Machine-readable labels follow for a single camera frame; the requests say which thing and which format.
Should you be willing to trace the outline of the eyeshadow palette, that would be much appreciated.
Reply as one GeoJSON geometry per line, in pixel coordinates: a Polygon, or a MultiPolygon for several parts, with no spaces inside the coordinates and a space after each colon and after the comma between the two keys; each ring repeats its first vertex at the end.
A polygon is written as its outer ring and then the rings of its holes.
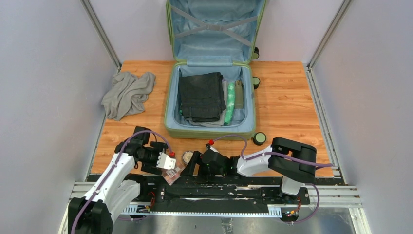
{"type": "Polygon", "coordinates": [[[184,167],[176,166],[174,169],[163,169],[162,177],[168,185],[172,185],[181,175],[184,167]]]}

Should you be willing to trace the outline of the amber bottle black cap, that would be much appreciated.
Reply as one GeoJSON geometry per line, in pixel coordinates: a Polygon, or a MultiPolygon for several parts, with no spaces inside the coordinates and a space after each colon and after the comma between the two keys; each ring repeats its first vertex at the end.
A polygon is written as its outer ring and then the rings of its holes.
{"type": "Polygon", "coordinates": [[[242,109],[244,107],[243,84],[241,80],[234,83],[235,88],[235,109],[242,109]]]}

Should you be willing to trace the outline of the round powder compact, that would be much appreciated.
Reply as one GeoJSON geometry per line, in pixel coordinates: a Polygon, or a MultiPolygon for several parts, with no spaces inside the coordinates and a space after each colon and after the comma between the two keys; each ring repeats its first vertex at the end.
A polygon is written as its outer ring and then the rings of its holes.
{"type": "Polygon", "coordinates": [[[193,156],[193,151],[185,151],[182,155],[182,160],[183,162],[188,165],[190,163],[190,160],[192,159],[193,156]]]}

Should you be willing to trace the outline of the green white patterned cloth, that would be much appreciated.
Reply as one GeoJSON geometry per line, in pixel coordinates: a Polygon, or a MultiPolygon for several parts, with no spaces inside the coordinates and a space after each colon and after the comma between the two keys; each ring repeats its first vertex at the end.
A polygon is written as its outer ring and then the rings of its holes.
{"type": "Polygon", "coordinates": [[[227,87],[227,104],[226,113],[224,118],[224,125],[229,125],[232,120],[233,112],[235,107],[235,83],[231,82],[227,87]]]}

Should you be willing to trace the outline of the grey cloth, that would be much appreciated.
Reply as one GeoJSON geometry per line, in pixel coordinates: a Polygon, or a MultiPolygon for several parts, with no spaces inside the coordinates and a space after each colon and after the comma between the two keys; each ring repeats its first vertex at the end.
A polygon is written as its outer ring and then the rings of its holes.
{"type": "Polygon", "coordinates": [[[226,108],[227,108],[227,94],[228,94],[228,90],[227,90],[228,82],[225,79],[222,81],[222,86],[223,86],[225,109],[220,114],[219,120],[217,120],[217,121],[208,121],[208,122],[194,122],[192,118],[186,118],[186,121],[188,121],[189,124],[197,125],[197,126],[204,126],[204,127],[220,127],[220,126],[224,125],[226,108]]]}

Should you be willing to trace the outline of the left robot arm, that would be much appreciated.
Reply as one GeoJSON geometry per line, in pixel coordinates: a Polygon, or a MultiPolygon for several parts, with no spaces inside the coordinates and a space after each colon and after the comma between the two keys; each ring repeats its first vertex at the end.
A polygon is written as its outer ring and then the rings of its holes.
{"type": "Polygon", "coordinates": [[[68,233],[111,234],[116,220],[133,199],[144,201],[148,198],[148,186],[125,179],[138,159],[136,154],[126,153],[125,149],[145,134],[160,137],[169,153],[173,153],[170,143],[161,134],[148,128],[134,132],[120,143],[119,151],[114,153],[98,181],[82,197],[69,202],[68,233]]]}

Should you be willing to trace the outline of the black cloth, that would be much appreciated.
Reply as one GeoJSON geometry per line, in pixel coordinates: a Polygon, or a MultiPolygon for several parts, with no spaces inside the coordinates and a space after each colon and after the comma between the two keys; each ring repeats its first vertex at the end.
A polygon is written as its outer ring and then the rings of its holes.
{"type": "Polygon", "coordinates": [[[226,109],[220,72],[181,76],[178,81],[180,111],[193,122],[214,122],[226,109]]]}

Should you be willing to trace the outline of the green suitcase blue lining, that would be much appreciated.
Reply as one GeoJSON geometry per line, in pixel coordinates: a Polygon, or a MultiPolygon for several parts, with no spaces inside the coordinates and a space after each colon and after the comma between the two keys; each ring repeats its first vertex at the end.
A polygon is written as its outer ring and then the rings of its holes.
{"type": "Polygon", "coordinates": [[[249,139],[256,132],[256,105],[250,67],[263,18],[264,0],[169,0],[169,40],[176,61],[168,87],[164,126],[173,138],[249,139]],[[241,80],[244,107],[235,109],[229,125],[191,125],[180,113],[181,76],[220,72],[231,83],[241,80]]]}

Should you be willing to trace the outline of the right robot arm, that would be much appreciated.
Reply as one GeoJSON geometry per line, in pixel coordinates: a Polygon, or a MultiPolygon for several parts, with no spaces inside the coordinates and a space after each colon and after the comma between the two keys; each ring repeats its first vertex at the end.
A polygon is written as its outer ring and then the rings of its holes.
{"type": "Polygon", "coordinates": [[[319,167],[316,158],[315,147],[275,137],[271,145],[246,156],[227,157],[212,146],[208,146],[203,153],[195,151],[180,175],[193,175],[196,165],[199,166],[198,176],[207,181],[211,181],[216,175],[243,178],[273,170],[282,175],[278,197],[288,204],[297,198],[302,185],[315,182],[316,169],[319,167]]]}

